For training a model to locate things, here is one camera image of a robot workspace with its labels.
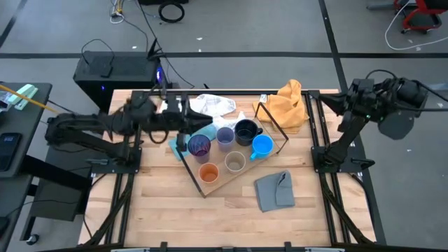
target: black mug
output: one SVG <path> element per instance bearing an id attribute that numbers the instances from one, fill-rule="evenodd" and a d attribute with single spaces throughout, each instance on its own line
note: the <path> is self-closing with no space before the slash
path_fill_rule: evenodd
<path id="1" fill-rule="evenodd" d="M 253 139 L 261 133 L 263 129 L 249 119 L 240 120 L 235 125 L 235 140 L 240 146 L 250 146 Z"/>

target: red chair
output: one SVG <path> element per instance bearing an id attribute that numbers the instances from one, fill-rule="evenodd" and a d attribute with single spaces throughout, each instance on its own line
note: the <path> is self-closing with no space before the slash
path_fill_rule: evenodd
<path id="1" fill-rule="evenodd" d="M 393 5 L 399 11 L 404 5 L 403 0 L 394 0 Z M 426 34 L 429 30 L 437 29 L 442 25 L 439 14 L 448 11 L 448 0 L 415 0 L 416 4 L 410 4 L 402 10 L 405 16 L 403 20 L 402 34 L 417 30 Z"/>

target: floor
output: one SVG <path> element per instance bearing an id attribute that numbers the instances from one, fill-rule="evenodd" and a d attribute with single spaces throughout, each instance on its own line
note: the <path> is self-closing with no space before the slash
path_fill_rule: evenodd
<path id="1" fill-rule="evenodd" d="M 353 78 L 378 68 L 427 84 L 448 81 L 447 42 L 393 51 L 384 42 L 393 11 L 369 11 L 366 4 L 360 0 L 190 0 L 180 23 L 149 20 L 164 51 L 178 55 L 170 59 L 176 70 L 197 87 L 206 83 L 210 88 L 280 88 L 296 78 L 304 88 L 341 88 L 340 83 L 350 85 Z M 109 22 L 110 7 L 109 0 L 0 1 L 0 31 L 5 31 L 0 36 L 1 80 L 52 83 L 54 102 L 79 113 L 95 113 L 95 104 L 72 80 L 81 47 L 91 39 L 104 40 L 114 51 L 144 51 L 146 44 L 144 35 L 130 25 Z M 157 13 L 157 6 L 145 9 Z M 125 2 L 124 12 L 128 21 L 149 32 L 133 1 Z M 447 23 L 448 15 L 441 18 Z M 396 22 L 388 34 L 395 47 L 448 36 L 446 26 L 426 36 L 399 31 Z M 106 50 L 100 43 L 86 49 Z M 221 57 L 226 52 L 244 53 Z M 187 87 L 172 69 L 169 77 Z M 386 76 L 374 77 L 382 81 Z M 433 97 L 428 101 L 428 106 L 444 105 L 448 106 Z M 448 142 L 445 122 L 444 114 L 425 113 L 402 141 L 382 136 L 373 123 L 361 134 L 366 155 L 377 162 L 370 173 L 390 245 L 448 247 L 443 237 L 448 231 L 444 194 L 448 174 L 446 151 L 441 148 Z M 40 124 L 29 150 L 41 159 L 48 149 L 45 130 Z M 18 223 L 17 234 L 21 227 Z M 26 246 L 13 238 L 9 251 L 72 247 L 80 228 L 80 218 L 74 223 L 39 219 L 34 232 L 42 234 L 41 241 Z"/>

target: yellow cloth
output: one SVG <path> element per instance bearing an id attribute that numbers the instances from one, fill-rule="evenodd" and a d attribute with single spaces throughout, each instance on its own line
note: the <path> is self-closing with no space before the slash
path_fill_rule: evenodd
<path id="1" fill-rule="evenodd" d="M 302 101 L 302 85 L 296 80 L 289 80 L 277 95 L 271 94 L 265 105 L 271 116 L 279 126 L 287 133 L 297 133 L 303 123 L 308 120 L 305 105 Z M 253 109 L 257 110 L 259 101 L 253 103 Z M 266 112 L 260 108 L 257 118 L 262 122 L 270 122 Z"/>

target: orange cup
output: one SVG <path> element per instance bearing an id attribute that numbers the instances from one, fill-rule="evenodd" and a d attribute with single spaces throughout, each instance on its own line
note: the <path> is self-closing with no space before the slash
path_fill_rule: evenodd
<path id="1" fill-rule="evenodd" d="M 199 178 L 204 183 L 213 183 L 218 180 L 219 169 L 216 164 L 205 163 L 199 168 Z"/>

